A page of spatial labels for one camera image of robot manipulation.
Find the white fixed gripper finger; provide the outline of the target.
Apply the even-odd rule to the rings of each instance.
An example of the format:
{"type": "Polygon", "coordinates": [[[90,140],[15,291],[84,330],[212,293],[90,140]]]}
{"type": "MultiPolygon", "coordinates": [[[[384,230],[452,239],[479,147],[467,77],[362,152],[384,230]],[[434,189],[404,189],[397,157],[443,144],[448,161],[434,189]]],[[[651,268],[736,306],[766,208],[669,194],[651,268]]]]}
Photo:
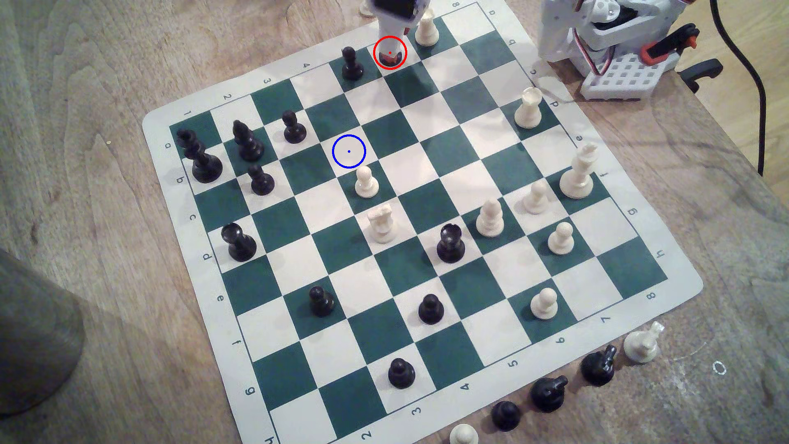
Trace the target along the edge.
{"type": "Polygon", "coordinates": [[[399,55],[404,51],[404,44],[400,41],[402,36],[407,34],[410,28],[413,28],[418,23],[417,19],[405,21],[398,17],[389,15],[378,15],[379,22],[379,38],[382,40],[377,45],[378,55],[399,55]]]}

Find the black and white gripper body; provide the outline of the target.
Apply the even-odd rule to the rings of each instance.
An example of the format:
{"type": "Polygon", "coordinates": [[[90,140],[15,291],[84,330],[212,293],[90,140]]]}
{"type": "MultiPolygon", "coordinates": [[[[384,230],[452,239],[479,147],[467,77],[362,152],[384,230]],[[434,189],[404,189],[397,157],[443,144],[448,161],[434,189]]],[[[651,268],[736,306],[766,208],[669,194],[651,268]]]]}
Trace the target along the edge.
{"type": "Polygon", "coordinates": [[[398,20],[419,20],[430,1],[372,1],[372,10],[398,20]]]}

